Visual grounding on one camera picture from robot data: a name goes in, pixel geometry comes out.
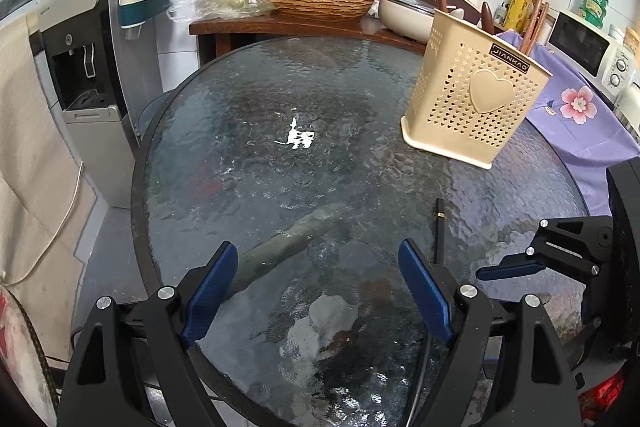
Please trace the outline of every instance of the purple tablecloth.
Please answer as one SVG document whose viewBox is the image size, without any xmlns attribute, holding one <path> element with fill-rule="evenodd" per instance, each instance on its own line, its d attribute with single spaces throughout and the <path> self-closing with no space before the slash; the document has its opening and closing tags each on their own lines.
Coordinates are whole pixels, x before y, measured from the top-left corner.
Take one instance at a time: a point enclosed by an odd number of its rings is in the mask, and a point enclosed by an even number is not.
<svg viewBox="0 0 640 427">
<path fill-rule="evenodd" d="M 499 36 L 518 47 L 522 38 L 513 31 Z M 587 81 L 558 55 L 535 44 L 531 57 L 553 76 L 527 114 L 530 121 L 556 150 L 582 192 L 592 216 L 610 215 L 606 168 L 640 155 L 640 146 L 622 127 L 613 112 L 594 94 L 598 110 L 593 119 L 578 124 L 565 118 L 561 95 L 565 89 L 579 91 Z"/>
</svg>

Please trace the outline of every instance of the pink flower print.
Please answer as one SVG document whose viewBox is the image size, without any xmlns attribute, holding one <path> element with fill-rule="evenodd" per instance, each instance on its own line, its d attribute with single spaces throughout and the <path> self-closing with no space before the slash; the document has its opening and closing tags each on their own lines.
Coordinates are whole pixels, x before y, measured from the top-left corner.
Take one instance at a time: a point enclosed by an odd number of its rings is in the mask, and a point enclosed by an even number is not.
<svg viewBox="0 0 640 427">
<path fill-rule="evenodd" d="M 593 100 L 593 91 L 587 86 L 582 86 L 580 91 L 565 89 L 562 92 L 562 101 L 565 104 L 560 108 L 562 116 L 573 118 L 575 123 L 582 125 L 587 118 L 593 118 L 598 113 Z"/>
</svg>

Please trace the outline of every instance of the white cable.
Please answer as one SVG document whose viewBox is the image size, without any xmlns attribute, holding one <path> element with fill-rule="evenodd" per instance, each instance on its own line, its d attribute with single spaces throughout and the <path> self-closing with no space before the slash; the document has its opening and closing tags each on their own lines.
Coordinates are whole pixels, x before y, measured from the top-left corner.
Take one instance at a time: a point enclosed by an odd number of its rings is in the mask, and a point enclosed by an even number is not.
<svg viewBox="0 0 640 427">
<path fill-rule="evenodd" d="M 27 279 L 28 276 L 30 276 L 33 273 L 33 271 L 36 269 L 38 264 L 40 264 L 40 261 L 43 260 L 45 254 L 47 253 L 49 248 L 51 248 L 51 245 L 53 245 L 53 242 L 58 237 L 58 234 L 60 234 L 60 231 L 66 225 L 66 220 L 69 218 L 69 215 L 71 214 L 71 210 L 73 209 L 74 205 L 76 204 L 76 198 L 78 197 L 78 192 L 79 192 L 79 188 L 80 188 L 80 180 L 82 179 L 82 171 L 83 170 L 84 170 L 84 162 L 81 161 L 80 162 L 80 167 L 78 168 L 78 179 L 76 180 L 76 189 L 74 190 L 74 197 L 71 199 L 71 204 L 69 205 L 69 208 L 66 211 L 65 217 L 62 218 L 62 222 L 60 222 L 60 226 L 56 230 L 56 233 L 53 234 L 53 237 L 51 237 L 51 241 L 49 241 L 49 244 L 45 247 L 45 249 L 42 251 L 42 253 L 38 256 L 38 258 L 36 259 L 36 262 L 33 263 L 33 266 L 31 266 L 29 271 L 23 277 L 20 277 L 20 279 L 18 279 L 17 281 L 4 282 L 4 276 L 6 274 L 3 271 L 2 272 L 2 279 L 3 280 L 0 280 L 0 283 L 2 285 L 6 286 L 6 287 L 7 286 L 14 286 L 14 285 L 24 281 L 25 279 Z"/>
</svg>

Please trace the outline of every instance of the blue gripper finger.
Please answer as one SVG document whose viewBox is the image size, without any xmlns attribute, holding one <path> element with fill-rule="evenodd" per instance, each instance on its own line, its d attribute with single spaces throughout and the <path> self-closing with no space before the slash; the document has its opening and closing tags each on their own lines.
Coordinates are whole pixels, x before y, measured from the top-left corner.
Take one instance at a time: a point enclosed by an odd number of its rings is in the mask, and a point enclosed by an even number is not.
<svg viewBox="0 0 640 427">
<path fill-rule="evenodd" d="M 497 266 L 484 266 L 476 270 L 476 277 L 481 281 L 495 281 L 498 279 L 510 279 L 533 275 L 545 269 L 545 265 L 534 260 L 521 264 L 498 264 Z"/>
<path fill-rule="evenodd" d="M 238 271 L 238 250 L 228 244 L 189 300 L 180 334 L 186 346 L 207 334 L 231 281 Z"/>
<path fill-rule="evenodd" d="M 449 303 L 414 246 L 406 239 L 398 249 L 398 266 L 425 325 L 434 337 L 450 346 L 456 335 L 451 327 Z"/>
</svg>

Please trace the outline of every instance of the teal holder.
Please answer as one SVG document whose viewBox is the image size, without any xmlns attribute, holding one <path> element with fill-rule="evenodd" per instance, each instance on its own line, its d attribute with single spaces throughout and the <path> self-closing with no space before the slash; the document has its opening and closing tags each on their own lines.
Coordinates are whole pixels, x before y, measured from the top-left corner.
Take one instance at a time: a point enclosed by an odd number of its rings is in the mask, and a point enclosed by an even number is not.
<svg viewBox="0 0 640 427">
<path fill-rule="evenodd" d="M 142 0 L 118 7 L 118 20 L 123 28 L 142 24 L 167 11 L 171 0 Z"/>
</svg>

